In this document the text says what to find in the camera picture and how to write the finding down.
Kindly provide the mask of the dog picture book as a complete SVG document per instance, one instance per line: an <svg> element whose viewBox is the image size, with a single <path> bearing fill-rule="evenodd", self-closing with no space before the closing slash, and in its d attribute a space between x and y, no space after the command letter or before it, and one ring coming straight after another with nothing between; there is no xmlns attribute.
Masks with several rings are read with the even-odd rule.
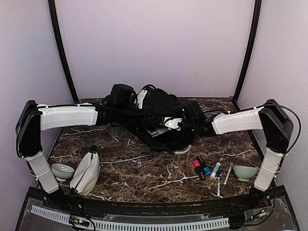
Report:
<svg viewBox="0 0 308 231"><path fill-rule="evenodd" d="M152 136L152 137L156 137L159 136L165 132L167 132L168 129L167 128L149 128L147 129L147 132Z"/></svg>

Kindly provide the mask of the black student bag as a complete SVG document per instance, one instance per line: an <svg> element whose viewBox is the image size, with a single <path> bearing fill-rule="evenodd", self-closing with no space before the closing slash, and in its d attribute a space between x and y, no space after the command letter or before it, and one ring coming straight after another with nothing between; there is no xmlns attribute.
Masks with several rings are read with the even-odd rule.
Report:
<svg viewBox="0 0 308 231"><path fill-rule="evenodd" d="M99 104L100 125L124 127L155 151L185 153L203 130L205 115L197 101L182 103L148 84L139 92L115 84Z"/></svg>

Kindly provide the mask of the white pencil pouch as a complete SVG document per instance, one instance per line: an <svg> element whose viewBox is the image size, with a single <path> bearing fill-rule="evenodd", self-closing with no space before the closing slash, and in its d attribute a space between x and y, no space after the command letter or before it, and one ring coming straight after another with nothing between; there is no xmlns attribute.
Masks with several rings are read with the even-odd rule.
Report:
<svg viewBox="0 0 308 231"><path fill-rule="evenodd" d="M97 146L92 145L90 150L78 165L70 181L70 197L88 195L95 187L101 171Z"/></svg>

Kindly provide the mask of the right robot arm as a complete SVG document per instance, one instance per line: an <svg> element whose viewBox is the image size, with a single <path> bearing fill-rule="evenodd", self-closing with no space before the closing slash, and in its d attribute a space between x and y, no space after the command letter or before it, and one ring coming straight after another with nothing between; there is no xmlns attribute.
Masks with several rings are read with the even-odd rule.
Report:
<svg viewBox="0 0 308 231"><path fill-rule="evenodd" d="M200 137L240 131L263 135L264 141L259 145L263 159L253 186L256 190L245 199L245 204L255 209L263 203L263 192L277 177L284 159L298 141L302 124L294 110L269 99L264 104L237 111L213 111L210 117L203 111L186 115L181 127L191 128Z"/></svg>

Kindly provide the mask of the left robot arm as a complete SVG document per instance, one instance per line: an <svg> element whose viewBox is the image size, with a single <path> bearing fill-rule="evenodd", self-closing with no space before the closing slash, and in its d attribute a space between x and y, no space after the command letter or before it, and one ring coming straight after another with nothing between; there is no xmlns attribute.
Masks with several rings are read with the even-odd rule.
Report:
<svg viewBox="0 0 308 231"><path fill-rule="evenodd" d="M115 165L117 161L130 162L131 159L143 158L144 155L151 155L152 151L143 144L138 138L131 135L124 128L108 126L70 126L64 128L63 134L61 128L53 128L42 132L42 145L46 158L51 157L50 163L63 162L77 166L79 159L86 154L87 146L95 144L98 146L100 161L102 165ZM24 194L28 186L33 186L35 180L31 180L29 169L26 162L17 160L15 157L16 170L11 179L11 191L18 191L17 194ZM102 186L103 180L98 181L98 188L109 188L109 184L119 182L123 186L117 188L129 187L133 185L133 180L120 180L117 174L112 173L112 178L107 186Z"/></svg>

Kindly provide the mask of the pink highlighter marker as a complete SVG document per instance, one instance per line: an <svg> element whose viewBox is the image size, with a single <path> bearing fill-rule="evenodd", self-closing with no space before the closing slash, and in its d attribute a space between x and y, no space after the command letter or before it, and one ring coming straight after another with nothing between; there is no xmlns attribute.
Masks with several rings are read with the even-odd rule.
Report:
<svg viewBox="0 0 308 231"><path fill-rule="evenodd" d="M201 181L206 180L205 173L204 173L204 171L203 171L203 169L202 169L202 167L201 167L199 161L198 161L198 160L194 160L194 161L193 161L193 165L194 165L194 169L195 169L196 173L197 173L198 176L199 176L199 179L200 179Z"/></svg>

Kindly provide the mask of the blue highlighter marker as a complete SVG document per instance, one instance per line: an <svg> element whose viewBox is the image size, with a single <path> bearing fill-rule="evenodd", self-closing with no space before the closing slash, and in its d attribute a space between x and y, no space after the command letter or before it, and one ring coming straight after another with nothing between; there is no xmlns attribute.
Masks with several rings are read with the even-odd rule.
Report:
<svg viewBox="0 0 308 231"><path fill-rule="evenodd" d="M199 164L200 164L203 172L205 173L205 175L209 177L212 172L211 172L209 166L207 165L207 163L205 162L205 160L201 156L198 156L196 158L196 160L199 162Z"/></svg>

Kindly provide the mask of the green whiteboard pen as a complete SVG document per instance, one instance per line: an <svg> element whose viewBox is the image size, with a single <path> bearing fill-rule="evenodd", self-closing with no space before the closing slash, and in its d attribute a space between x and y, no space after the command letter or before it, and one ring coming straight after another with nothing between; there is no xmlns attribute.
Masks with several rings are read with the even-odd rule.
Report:
<svg viewBox="0 0 308 231"><path fill-rule="evenodd" d="M225 180L223 182L223 188L225 188L227 183L228 183L232 169L233 169L233 163L230 163L230 166L229 166L228 171L227 171L227 175L226 175Z"/></svg>

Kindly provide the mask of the right pale green bowl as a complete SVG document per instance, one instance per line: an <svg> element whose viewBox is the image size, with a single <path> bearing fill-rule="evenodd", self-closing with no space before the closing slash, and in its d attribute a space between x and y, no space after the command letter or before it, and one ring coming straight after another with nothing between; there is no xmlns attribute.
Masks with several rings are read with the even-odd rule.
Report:
<svg viewBox="0 0 308 231"><path fill-rule="evenodd" d="M234 165L233 171L239 181L248 182L258 173L259 168Z"/></svg>

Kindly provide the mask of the pale green bowl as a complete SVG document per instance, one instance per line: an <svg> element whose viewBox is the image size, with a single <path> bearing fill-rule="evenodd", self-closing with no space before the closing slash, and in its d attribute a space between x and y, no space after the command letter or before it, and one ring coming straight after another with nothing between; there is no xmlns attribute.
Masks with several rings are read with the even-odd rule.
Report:
<svg viewBox="0 0 308 231"><path fill-rule="evenodd" d="M75 172L72 167L57 163L51 165L51 170L56 179L60 182L67 181L73 176Z"/></svg>
<svg viewBox="0 0 308 231"><path fill-rule="evenodd" d="M248 182L258 173L259 168L234 165L233 171L239 181Z"/></svg>

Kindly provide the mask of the left pale green bowl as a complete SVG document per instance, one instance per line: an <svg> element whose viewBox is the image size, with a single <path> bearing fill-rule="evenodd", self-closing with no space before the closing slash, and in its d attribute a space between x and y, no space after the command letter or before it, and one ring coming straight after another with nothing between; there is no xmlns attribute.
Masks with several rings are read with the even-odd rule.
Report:
<svg viewBox="0 0 308 231"><path fill-rule="evenodd" d="M60 182L67 181L73 176L75 172L72 167L57 163L51 165L51 170L56 179Z"/></svg>

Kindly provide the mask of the right black frame post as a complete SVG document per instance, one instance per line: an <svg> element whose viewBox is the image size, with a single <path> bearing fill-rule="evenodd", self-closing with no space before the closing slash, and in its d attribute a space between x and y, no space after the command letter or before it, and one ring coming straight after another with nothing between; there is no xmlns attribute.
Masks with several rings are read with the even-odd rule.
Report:
<svg viewBox="0 0 308 231"><path fill-rule="evenodd" d="M250 33L248 37L244 60L243 60L242 68L241 68L240 75L238 78L238 82L235 88L235 92L232 97L232 102L234 105L237 105L238 100L240 98L240 95L241 95L241 92L244 86L246 74L248 71L248 67L250 64L250 60L251 60L251 56L252 56L252 52L253 52L253 48L255 44L255 39L257 35L258 22L259 22L260 13L261 13L261 5L262 5L262 0L255 0Z"/></svg>

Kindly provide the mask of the black frame post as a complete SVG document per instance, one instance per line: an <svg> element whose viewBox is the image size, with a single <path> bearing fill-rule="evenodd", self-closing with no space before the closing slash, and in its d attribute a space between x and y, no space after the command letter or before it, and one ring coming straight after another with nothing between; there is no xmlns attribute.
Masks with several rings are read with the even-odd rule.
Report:
<svg viewBox="0 0 308 231"><path fill-rule="evenodd" d="M64 50L64 44L62 40L60 24L59 24L57 10L56 10L56 2L54 0L48 0L48 5L49 5L49 12L50 12L50 18L51 18L54 38L56 41L56 46L57 46L58 54L59 54L60 61L62 64L64 76L65 76L70 94L72 96L73 102L77 103L79 101L79 98L77 95L75 85L73 83L73 78L71 75L71 71L70 71L67 57L66 57L65 50Z"/></svg>
<svg viewBox="0 0 308 231"><path fill-rule="evenodd" d="M237 105L238 100L240 98L240 95L241 95L241 92L244 86L246 74L248 71L248 67L250 64L250 60L251 60L251 56L252 56L252 52L253 52L253 48L255 44L255 39L257 35L258 22L259 22L260 13L261 13L261 5L262 5L262 0L255 0L250 33L248 37L244 60L243 60L242 68L241 68L240 75L238 78L238 82L235 88L235 92L232 97L232 102L234 105Z"/></svg>

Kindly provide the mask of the black front rail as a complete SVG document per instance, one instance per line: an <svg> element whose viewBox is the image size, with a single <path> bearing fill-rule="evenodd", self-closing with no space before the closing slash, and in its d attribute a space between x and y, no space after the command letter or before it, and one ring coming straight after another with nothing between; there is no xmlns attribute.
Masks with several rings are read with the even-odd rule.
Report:
<svg viewBox="0 0 308 231"><path fill-rule="evenodd" d="M95 200L87 198L70 199L72 210L65 209L76 215L102 218L110 215L127 216L181 216L209 213L215 215L237 215L250 210L245 204L248 194L225 199L212 199L183 203L125 203Z"/></svg>

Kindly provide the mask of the left black frame post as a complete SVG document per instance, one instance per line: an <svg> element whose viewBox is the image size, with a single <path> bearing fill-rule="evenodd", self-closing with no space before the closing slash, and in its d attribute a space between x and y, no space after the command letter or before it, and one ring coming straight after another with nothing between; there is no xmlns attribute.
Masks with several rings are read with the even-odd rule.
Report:
<svg viewBox="0 0 308 231"><path fill-rule="evenodd" d="M49 12L50 12L50 18L51 18L54 38L56 41L56 46L57 46L58 54L59 54L60 61L62 64L64 76L65 76L70 94L72 96L73 102L77 103L79 101L79 98L77 95L75 85L73 83L73 78L71 75L71 71L70 71L67 57L66 57L65 50L64 50L64 44L62 40L60 24L59 24L57 10L56 10L56 2L54 0L48 0L48 5L49 5Z"/></svg>

